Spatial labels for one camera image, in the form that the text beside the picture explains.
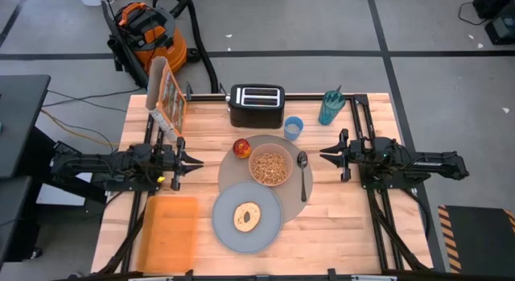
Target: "concrete floor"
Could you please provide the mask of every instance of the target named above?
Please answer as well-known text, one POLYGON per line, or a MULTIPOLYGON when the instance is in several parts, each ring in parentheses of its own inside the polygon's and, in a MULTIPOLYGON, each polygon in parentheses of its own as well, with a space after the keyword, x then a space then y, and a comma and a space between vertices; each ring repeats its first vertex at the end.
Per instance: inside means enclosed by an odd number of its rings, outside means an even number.
MULTIPOLYGON (((0 28, 4 31, 19 1, 0 0, 0 28)), ((117 0, 114 9, 133 1, 142 0, 117 0)), ((338 85, 350 93, 392 93, 369 0, 193 1, 209 52, 228 48, 233 52, 312 51, 309 56, 212 58, 226 88, 241 82, 263 82, 282 85, 290 93, 324 92, 338 85), (362 56, 324 56, 317 53, 322 50, 365 52, 362 56)), ((492 46, 483 27, 457 19, 459 4, 470 1, 375 0, 387 48, 423 52, 515 49, 492 46)), ((174 3, 162 0, 160 5, 171 8, 174 3)), ((464 7, 463 16, 479 20, 471 6, 464 7)), ((178 26, 193 45, 189 24, 187 13, 179 17, 178 26)), ((80 0, 26 0, 3 43, 0 38, 0 74, 49 74, 49 89, 74 97, 134 89, 127 74, 114 71, 112 60, 59 60, 58 56, 56 60, 16 60, 13 56, 107 53, 107 36, 100 7, 84 6, 80 0)), ((407 115, 417 150, 457 150, 471 172, 461 182, 435 176, 425 183, 433 215, 441 204, 515 211, 515 187, 511 185, 515 173, 510 167, 515 152, 510 144, 510 135, 515 133, 515 58, 394 57, 392 63, 404 105, 397 113, 399 119, 407 115), (503 107, 512 112, 506 114, 503 107)), ((177 77, 181 84, 189 81, 196 93, 209 91, 201 63, 183 68, 177 77)), ((45 103, 61 99, 49 94, 45 103)), ((92 101, 125 109, 128 99, 129 95, 118 95, 92 101)), ((47 110, 65 122, 99 130, 113 142, 120 138, 125 118, 123 113, 84 103, 47 110)), ((62 131, 44 115, 37 127, 83 152, 109 152, 108 147, 62 131)), ((406 128, 402 128, 406 137, 406 128)), ((84 214, 84 209, 74 213, 84 214)), ((99 220, 49 223, 39 238, 46 254, 36 260, 4 264, 0 280, 58 279, 74 271, 89 271, 99 220)), ((435 224, 440 230, 436 218, 435 224)), ((439 244, 444 251, 441 239, 439 244)))

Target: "bagel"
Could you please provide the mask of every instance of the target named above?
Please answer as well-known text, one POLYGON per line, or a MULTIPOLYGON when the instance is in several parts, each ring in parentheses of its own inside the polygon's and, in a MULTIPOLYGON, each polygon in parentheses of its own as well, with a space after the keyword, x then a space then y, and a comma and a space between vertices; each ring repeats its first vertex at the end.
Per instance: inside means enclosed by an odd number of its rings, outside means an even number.
POLYGON ((258 205, 253 202, 246 202, 238 205, 234 212, 234 226, 241 232, 247 233, 251 231, 259 222, 261 218, 261 210, 258 205), (249 213, 249 220, 245 221, 245 215, 249 213))

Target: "bowl of cereal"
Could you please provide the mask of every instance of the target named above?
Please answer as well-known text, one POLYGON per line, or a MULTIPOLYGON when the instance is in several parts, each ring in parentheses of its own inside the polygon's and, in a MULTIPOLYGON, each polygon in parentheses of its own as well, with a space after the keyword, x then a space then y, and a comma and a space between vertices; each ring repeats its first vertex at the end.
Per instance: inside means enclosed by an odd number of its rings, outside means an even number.
POLYGON ((250 175, 260 184, 269 187, 283 184, 293 171, 290 152, 277 144, 262 144, 249 157, 250 175))

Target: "orange vacuum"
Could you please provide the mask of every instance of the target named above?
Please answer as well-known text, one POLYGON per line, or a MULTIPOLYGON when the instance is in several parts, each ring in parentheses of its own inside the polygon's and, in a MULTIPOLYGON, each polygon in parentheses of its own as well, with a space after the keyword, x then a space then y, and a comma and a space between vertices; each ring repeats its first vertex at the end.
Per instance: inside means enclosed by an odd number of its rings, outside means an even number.
POLYGON ((177 6, 170 11, 157 6, 158 0, 154 0, 152 7, 143 2, 134 2, 122 7, 116 14, 109 4, 113 18, 109 17, 105 2, 102 3, 104 17, 111 30, 107 44, 113 51, 115 66, 118 71, 123 66, 137 85, 146 88, 150 63, 156 56, 166 57, 172 72, 177 72, 187 62, 202 59, 211 81, 211 92, 218 93, 216 74, 200 38, 193 2, 177 1, 177 6), (186 40, 175 26, 175 18, 186 7, 197 48, 187 48, 186 40))

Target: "black toaster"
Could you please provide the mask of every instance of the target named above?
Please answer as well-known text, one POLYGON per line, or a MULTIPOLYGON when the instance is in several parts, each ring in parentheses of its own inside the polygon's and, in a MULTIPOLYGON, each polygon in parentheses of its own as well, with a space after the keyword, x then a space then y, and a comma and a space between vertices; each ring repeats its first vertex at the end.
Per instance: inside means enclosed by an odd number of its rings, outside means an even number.
POLYGON ((278 85, 242 84, 226 97, 231 124, 235 127, 281 128, 284 89, 278 85))

